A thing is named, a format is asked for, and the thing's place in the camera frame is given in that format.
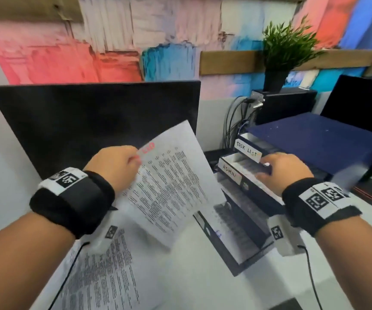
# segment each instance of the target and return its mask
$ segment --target black wristband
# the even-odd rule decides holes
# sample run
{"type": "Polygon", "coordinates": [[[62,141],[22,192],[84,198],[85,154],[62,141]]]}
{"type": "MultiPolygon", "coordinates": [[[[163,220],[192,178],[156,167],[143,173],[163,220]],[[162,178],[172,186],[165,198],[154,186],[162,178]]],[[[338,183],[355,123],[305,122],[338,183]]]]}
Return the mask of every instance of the black wristband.
{"type": "Polygon", "coordinates": [[[93,233],[110,209],[115,193],[97,173],[86,174],[88,176],[80,178],[61,193],[57,192],[58,195],[47,188],[40,188],[30,200],[31,210],[65,227],[77,239],[93,233]]]}
{"type": "Polygon", "coordinates": [[[317,178],[304,178],[288,186],[282,193],[288,216],[299,227],[312,236],[326,224],[361,215],[362,212],[354,205],[340,208],[335,213],[323,218],[309,204],[300,198],[300,195],[316,184],[323,183],[317,178]]]}

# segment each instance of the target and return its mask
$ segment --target computer monitor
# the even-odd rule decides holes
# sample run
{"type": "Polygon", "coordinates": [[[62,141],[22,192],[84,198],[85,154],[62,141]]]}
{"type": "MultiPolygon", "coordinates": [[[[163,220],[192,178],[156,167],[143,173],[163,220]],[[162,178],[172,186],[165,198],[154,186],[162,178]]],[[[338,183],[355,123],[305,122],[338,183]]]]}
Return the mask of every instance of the computer monitor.
{"type": "Polygon", "coordinates": [[[321,115],[372,131],[372,79],[341,75],[321,115]]]}
{"type": "Polygon", "coordinates": [[[188,120],[200,82],[0,86],[0,111],[41,178],[83,168],[101,148],[148,141],[188,120]]]}

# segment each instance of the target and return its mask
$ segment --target person's left hand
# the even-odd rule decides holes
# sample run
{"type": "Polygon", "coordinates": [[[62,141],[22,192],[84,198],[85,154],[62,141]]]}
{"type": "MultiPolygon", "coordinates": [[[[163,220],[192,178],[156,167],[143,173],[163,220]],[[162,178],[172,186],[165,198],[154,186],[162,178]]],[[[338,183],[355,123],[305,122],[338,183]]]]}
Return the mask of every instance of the person's left hand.
{"type": "Polygon", "coordinates": [[[101,175],[119,193],[130,186],[140,165],[136,147],[108,147],[92,157],[84,170],[101,175]]]}

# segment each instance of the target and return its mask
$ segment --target red handwriting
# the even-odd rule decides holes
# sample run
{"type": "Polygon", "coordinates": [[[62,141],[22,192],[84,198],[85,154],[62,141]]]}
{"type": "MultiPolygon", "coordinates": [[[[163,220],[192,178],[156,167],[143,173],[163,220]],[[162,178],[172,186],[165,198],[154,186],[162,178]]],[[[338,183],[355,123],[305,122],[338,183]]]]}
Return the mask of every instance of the red handwriting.
{"type": "Polygon", "coordinates": [[[154,148],[155,148],[155,144],[154,143],[149,143],[149,145],[147,147],[142,148],[141,151],[146,154],[146,153],[152,151],[154,148]]]}

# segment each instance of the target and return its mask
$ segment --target potted plant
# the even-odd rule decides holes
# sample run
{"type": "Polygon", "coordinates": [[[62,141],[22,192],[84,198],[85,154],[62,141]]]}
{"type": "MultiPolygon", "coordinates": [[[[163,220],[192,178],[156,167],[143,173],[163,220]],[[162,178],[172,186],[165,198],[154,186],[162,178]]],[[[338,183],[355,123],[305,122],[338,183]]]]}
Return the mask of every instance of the potted plant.
{"type": "Polygon", "coordinates": [[[292,22],[286,27],[271,22],[263,31],[264,91],[279,92],[293,68],[323,54],[323,51],[314,50],[319,41],[317,33],[306,32],[311,27],[304,16],[296,29],[292,22]]]}

